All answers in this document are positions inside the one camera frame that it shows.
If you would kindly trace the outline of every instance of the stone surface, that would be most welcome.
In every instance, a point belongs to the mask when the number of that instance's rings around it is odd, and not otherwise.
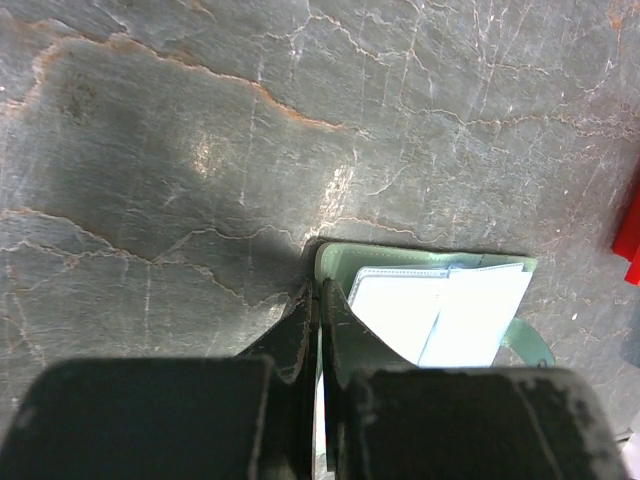
[[[0,428],[58,359],[238,352],[324,237],[537,257],[624,430],[640,6],[441,1],[1,0]]]

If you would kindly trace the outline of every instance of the red object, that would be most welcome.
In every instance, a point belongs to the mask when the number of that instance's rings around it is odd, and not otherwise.
[[[640,287],[640,191],[631,203],[612,249],[613,253],[631,262],[625,280]]]

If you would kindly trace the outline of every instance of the crack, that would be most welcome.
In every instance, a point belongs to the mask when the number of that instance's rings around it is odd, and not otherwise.
[[[226,235],[226,234],[223,234],[223,233],[219,232],[218,230],[216,230],[214,228],[207,228],[207,229],[203,229],[203,230],[192,230],[187,235],[185,235],[182,239],[180,239],[178,242],[176,242],[166,252],[156,256],[152,260],[149,260],[147,258],[141,257],[140,255],[136,255],[135,253],[130,252],[128,250],[125,250],[123,248],[114,247],[113,245],[111,245],[103,237],[100,237],[100,236],[98,236],[96,234],[93,234],[93,233],[85,230],[84,228],[80,227],[79,225],[77,225],[76,223],[74,223],[73,221],[71,221],[70,219],[68,219],[66,217],[53,216],[53,215],[46,214],[44,212],[40,212],[38,210],[34,210],[34,209],[30,209],[30,208],[22,208],[20,210],[8,210],[8,209],[5,209],[2,212],[0,212],[0,219],[3,218],[3,216],[6,216],[8,213],[12,213],[12,214],[16,214],[16,213],[17,214],[34,214],[34,215],[40,215],[40,216],[43,216],[43,217],[46,217],[46,218],[50,218],[50,219],[62,220],[64,222],[72,225],[74,228],[79,229],[82,233],[85,233],[85,234],[91,236],[94,239],[100,239],[106,244],[105,245],[105,249],[103,249],[103,250],[97,250],[95,252],[83,252],[83,253],[78,253],[78,254],[67,252],[65,250],[59,249],[59,248],[54,247],[54,246],[45,246],[45,245],[33,244],[32,242],[29,242],[27,240],[23,240],[23,241],[19,242],[14,247],[4,248],[4,249],[0,248],[0,251],[15,252],[15,251],[18,251],[20,248],[27,247],[27,248],[32,248],[32,249],[38,250],[38,251],[43,252],[43,253],[48,253],[48,254],[51,254],[51,255],[56,255],[56,256],[59,256],[61,258],[64,258],[66,267],[63,270],[61,270],[60,272],[56,272],[51,277],[47,277],[46,279],[37,282],[35,285],[33,285],[30,288],[19,289],[18,291],[20,291],[20,292],[32,292],[32,291],[34,291],[35,289],[37,289],[38,287],[42,286],[45,283],[48,283],[52,279],[54,279],[54,278],[56,278],[56,277],[58,277],[60,275],[63,275],[65,273],[68,273],[69,271],[73,270],[74,268],[76,268],[76,266],[83,259],[87,259],[87,258],[123,258],[125,260],[125,262],[127,262],[127,264],[126,264],[127,265],[127,269],[128,269],[129,260],[134,260],[134,261],[142,263],[143,265],[146,265],[147,269],[150,269],[151,267],[160,267],[160,268],[162,268],[165,265],[179,265],[179,266],[183,266],[183,267],[195,270],[198,273],[200,273],[201,275],[209,278],[209,280],[213,284],[215,284],[216,286],[221,288],[223,291],[225,291],[226,293],[229,293],[233,297],[237,298],[242,303],[242,305],[244,307],[251,308],[251,309],[259,308],[263,304],[268,303],[268,302],[272,301],[275,298],[279,298],[282,295],[287,295],[288,296],[287,292],[277,292],[277,293],[269,295],[268,297],[258,301],[255,304],[250,304],[250,303],[248,303],[246,301],[246,299],[244,298],[244,296],[240,292],[237,292],[234,289],[224,285],[224,283],[222,283],[217,278],[217,276],[213,273],[213,271],[211,271],[210,268],[208,268],[208,267],[206,267],[204,265],[197,265],[197,264],[189,263],[189,262],[184,261],[183,259],[167,260],[167,259],[163,258],[163,257],[166,257],[166,255],[168,255],[170,253],[173,253],[176,250],[178,250],[182,245],[184,245],[194,235],[199,235],[199,234],[203,234],[203,233],[206,233],[206,232],[214,232],[217,235],[219,235],[221,238],[227,239],[227,240],[250,240],[252,238],[257,237],[258,235],[260,235],[261,233],[263,233],[263,232],[265,232],[267,230],[274,230],[274,231],[276,231],[278,233],[286,234],[289,237],[289,239],[291,240],[292,244],[296,245],[295,242],[293,241],[293,238],[292,238],[290,232],[288,232],[287,230],[278,230],[275,227],[273,227],[272,225],[266,225],[266,226],[258,229],[256,232],[254,232],[252,234],[249,234],[249,235],[244,235],[244,236]]]
[[[281,234],[286,235],[289,238],[289,240],[291,241],[291,243],[293,245],[296,245],[296,242],[293,239],[293,235],[291,234],[291,232],[289,232],[288,230],[276,228],[276,227],[274,227],[273,225],[270,225],[270,224],[269,225],[265,225],[264,227],[260,227],[258,230],[256,230],[253,233],[250,233],[248,235],[227,235],[225,233],[222,233],[216,227],[207,227],[207,228],[202,228],[202,229],[191,230],[189,233],[187,233],[181,239],[176,241],[167,250],[165,250],[164,252],[158,254],[151,261],[152,262],[162,261],[163,257],[167,257],[168,255],[171,255],[175,251],[179,250],[182,246],[184,246],[184,244],[186,244],[189,240],[191,240],[191,238],[193,238],[196,235],[203,235],[205,233],[214,233],[218,237],[220,237],[220,238],[222,238],[224,240],[253,240],[257,236],[259,236],[260,234],[262,234],[262,233],[264,233],[264,232],[266,232],[268,230],[272,230],[272,231],[274,231],[276,233],[281,233]]]
[[[83,37],[86,37],[91,40],[99,41],[104,38],[104,37],[101,37],[100,35],[94,35],[90,32],[84,32],[84,31],[78,30],[77,28],[74,28],[71,25],[57,18],[45,18],[45,19],[40,19],[33,22],[22,20],[21,18],[19,18],[19,16],[14,16],[5,7],[0,8],[0,17],[4,17],[9,21],[14,22],[17,30],[22,30],[22,31],[30,30],[32,33],[46,33],[52,36],[60,36],[62,34],[60,29],[64,29],[71,34],[78,33],[79,35],[82,35]]]
[[[440,238],[446,236],[446,233],[441,233],[440,235],[438,235],[433,240],[423,240],[420,237],[418,237],[418,235],[413,230],[394,228],[394,227],[391,227],[389,225],[384,225],[384,224],[381,224],[381,223],[378,223],[378,222],[374,222],[373,220],[368,220],[368,219],[364,219],[364,218],[358,218],[358,217],[353,216],[353,215],[343,216],[343,217],[337,218],[336,220],[331,221],[331,222],[324,222],[315,231],[317,231],[318,235],[320,236],[320,234],[322,233],[323,230],[325,230],[327,228],[335,227],[338,223],[346,222],[346,221],[359,223],[361,225],[368,225],[370,227],[378,228],[380,230],[385,230],[385,231],[391,232],[391,233],[398,233],[398,234],[401,234],[401,235],[409,235],[416,243],[419,243],[421,245],[433,245]]]
[[[400,81],[400,91],[398,92],[398,103],[405,107],[404,103],[402,102],[402,93],[404,90],[404,84],[406,82],[407,79],[407,72],[409,71],[409,58],[412,56],[414,58],[417,58],[416,56],[416,52],[414,50],[414,47],[416,45],[416,40],[418,37],[418,30],[420,29],[420,23],[422,22],[423,19],[423,11],[424,11],[424,0],[422,0],[422,3],[420,4],[420,7],[418,8],[418,14],[416,17],[416,21],[413,25],[412,33],[411,33],[411,44],[409,46],[409,50],[406,51],[405,53],[405,60],[404,60],[404,67],[402,69],[402,79]]]
[[[11,295],[11,297],[13,298],[13,303],[16,306],[16,309],[18,310],[18,314],[20,315],[20,320],[22,321],[21,325],[15,324],[15,322],[13,322],[12,320],[11,320],[11,323],[13,323],[13,325],[16,328],[18,328],[18,330],[20,331],[20,337],[26,343],[31,356],[36,361],[38,361],[40,365],[42,365],[43,367],[46,367],[47,359],[44,356],[42,347],[31,340],[30,331],[29,331],[30,329],[29,322],[27,321],[27,317],[25,316],[24,309],[22,308],[22,304],[20,303],[18,296],[15,293],[11,293],[9,295]]]
[[[149,349],[149,304],[151,303],[151,265],[147,265],[147,293],[144,297],[144,352]]]
[[[262,72],[264,70],[264,58],[260,55],[260,64],[258,65],[258,83],[262,81]],[[244,168],[242,170],[242,187],[240,191],[240,198],[238,199],[238,203],[242,205],[244,208],[247,206],[244,203],[245,194],[247,190],[247,173],[249,170],[249,160],[251,159],[251,155],[253,154],[253,140],[256,133],[256,108],[258,106],[258,92],[255,92],[253,96],[253,103],[251,105],[251,119],[249,122],[249,147],[247,148],[247,154],[244,157]]]
[[[504,63],[504,60],[507,58],[507,55],[509,54],[509,50],[511,50],[511,47],[513,46],[517,36],[520,34],[520,30],[522,29],[522,24],[524,23],[524,19],[529,14],[529,10],[531,10],[533,5],[534,5],[533,3],[527,5],[527,7],[524,10],[524,13],[520,16],[520,21],[518,22],[518,28],[516,29],[516,33],[513,34],[511,41],[507,45],[507,49],[502,54],[502,60],[499,63]]]
[[[398,180],[398,177],[400,176],[400,174],[402,174],[402,172],[404,172],[407,168],[409,168],[409,165],[405,165],[400,170],[398,170],[398,172],[391,178],[391,180],[384,187],[379,188],[375,192],[366,193],[365,195],[368,197],[373,197],[376,195],[380,195],[383,192],[386,192],[389,189],[389,187],[391,187],[391,185],[393,185],[396,182],[396,180]]]
[[[101,5],[99,5],[95,0],[92,0],[91,5],[94,8],[97,8],[98,10],[100,10],[102,13],[104,13],[105,15],[107,15],[111,20],[113,20],[114,22],[116,22],[118,24],[118,26],[120,28],[122,28],[124,31],[129,32],[130,28],[129,26],[126,24],[126,22],[120,18],[118,18],[116,15],[113,14],[113,12],[110,12],[109,10],[107,10],[106,8],[102,7]]]
[[[425,6],[429,6],[432,10],[440,9],[440,10],[449,10],[450,12],[456,12],[457,10],[449,5],[447,2],[444,3],[436,3],[432,0],[426,0]]]
[[[609,7],[608,17],[611,28],[618,33],[618,44],[620,44],[620,32],[624,27],[624,22],[629,19],[634,13],[640,11],[640,4],[638,2],[632,2],[630,5],[623,5],[622,0],[613,0]]]
[[[351,32],[342,26],[342,23],[340,22],[340,20],[337,20],[337,19],[331,17],[330,15],[327,15],[326,13],[322,13],[321,12],[320,15],[312,14],[311,17],[309,17],[309,21],[311,21],[311,20],[317,20],[317,21],[323,21],[324,20],[324,21],[329,22],[331,25],[335,26],[336,29],[339,32],[341,32],[347,38],[347,41],[355,48],[356,53],[359,53],[361,55],[364,55],[365,57],[371,58],[374,62],[376,62],[376,63],[378,63],[380,65],[384,65],[385,67],[390,67],[391,65],[381,61],[380,60],[381,57],[388,57],[388,56],[398,56],[398,57],[400,57],[400,56],[402,56],[402,53],[393,52],[393,51],[373,53],[373,52],[370,52],[370,51],[366,50],[365,48],[362,47],[362,45],[360,45],[359,42],[357,42],[356,40],[353,39],[353,36],[351,35]]]
[[[536,67],[535,65],[527,65],[527,64],[509,65],[507,63],[501,63],[501,62],[494,62],[494,63],[485,62],[485,66],[487,66],[489,68],[492,68],[492,69],[493,68],[504,68],[506,70],[511,70],[511,71],[515,72],[516,74],[519,74],[524,70],[530,70],[530,71],[533,71],[533,72],[541,73],[546,77],[551,75],[551,73],[549,73],[544,68]],[[551,70],[554,71],[554,72],[555,71],[559,71],[561,74],[564,75],[564,72],[562,71],[561,68],[552,68]]]
[[[597,342],[597,343],[600,343],[602,341],[601,338],[596,337],[595,335],[593,335],[590,331],[588,331],[584,327],[578,328],[578,331],[585,336],[584,345],[586,345],[587,341],[589,341],[589,340],[591,340],[592,342]]]
[[[441,108],[438,109],[433,109],[433,110],[429,110],[429,109],[424,109],[424,110],[420,110],[417,112],[413,112],[413,113],[427,113],[427,114],[435,114],[435,115],[444,115],[444,116],[448,116],[451,117],[456,123],[459,123],[460,125],[462,125],[463,127],[473,127],[475,125],[484,125],[484,126],[488,126],[488,127],[509,127],[509,126],[514,126],[517,125],[519,123],[524,123],[524,122],[529,122],[529,121],[544,121],[544,122],[558,122],[560,124],[563,125],[567,125],[577,131],[581,130],[580,125],[578,125],[577,123],[575,123],[574,120],[572,120],[570,117],[567,117],[565,115],[521,115],[518,117],[510,117],[510,118],[505,118],[502,120],[499,119],[494,119],[494,120],[484,120],[484,119],[475,119],[475,120],[469,120],[468,122],[465,122],[464,120],[462,120],[460,118],[460,116],[455,113],[455,112],[450,112],[448,110],[444,110]]]
[[[188,4],[184,0],[178,0],[178,2],[185,8],[188,8],[189,10],[192,10],[194,12],[201,12],[207,17],[211,18],[214,22],[218,23],[218,19],[215,17],[213,12],[202,5],[200,0],[191,0]]]
[[[334,124],[325,120],[304,116],[292,107],[276,100],[271,95],[271,93],[259,82],[248,80],[239,76],[218,73],[204,65],[198,63],[190,63],[184,58],[181,58],[177,55],[163,54],[139,42],[138,40],[131,38],[131,36],[126,33],[114,33],[109,37],[108,40],[101,42],[90,38],[89,36],[84,35],[77,30],[75,35],[65,35],[53,41],[53,43],[48,48],[43,50],[39,55],[35,57],[32,68],[35,74],[36,83],[31,88],[31,90],[27,92],[23,101],[10,101],[5,104],[7,114],[15,115],[16,113],[20,113],[35,100],[37,100],[37,98],[40,96],[43,85],[46,82],[49,68],[56,60],[64,57],[67,54],[65,47],[73,44],[74,42],[85,42],[123,54],[130,54],[132,51],[137,50],[139,53],[151,55],[152,57],[157,58],[160,61],[170,63],[189,71],[205,73],[207,75],[213,76],[216,79],[237,82],[243,86],[249,87],[250,89],[256,91],[256,94],[261,98],[262,101],[279,110],[291,120],[298,121],[309,126],[328,129],[331,131],[340,130],[343,127],[343,124]]]

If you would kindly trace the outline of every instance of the green wallet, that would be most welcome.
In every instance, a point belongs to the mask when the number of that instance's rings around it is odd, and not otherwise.
[[[509,263],[524,264],[526,272],[533,272],[537,265],[533,258],[512,255],[432,253],[355,243],[326,243],[316,254],[314,270],[318,284],[322,285],[326,279],[334,280],[348,297],[356,275],[363,267],[420,266],[436,269],[455,264],[463,268],[480,268]],[[511,321],[501,343],[529,366],[555,365],[549,346],[535,328],[521,319]]]

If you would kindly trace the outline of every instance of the paper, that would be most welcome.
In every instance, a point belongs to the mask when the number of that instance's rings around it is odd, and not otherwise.
[[[640,433],[631,435],[620,455],[629,477],[640,479]]]
[[[482,269],[363,268],[349,304],[398,354],[421,367],[493,362],[532,274],[523,264]]]

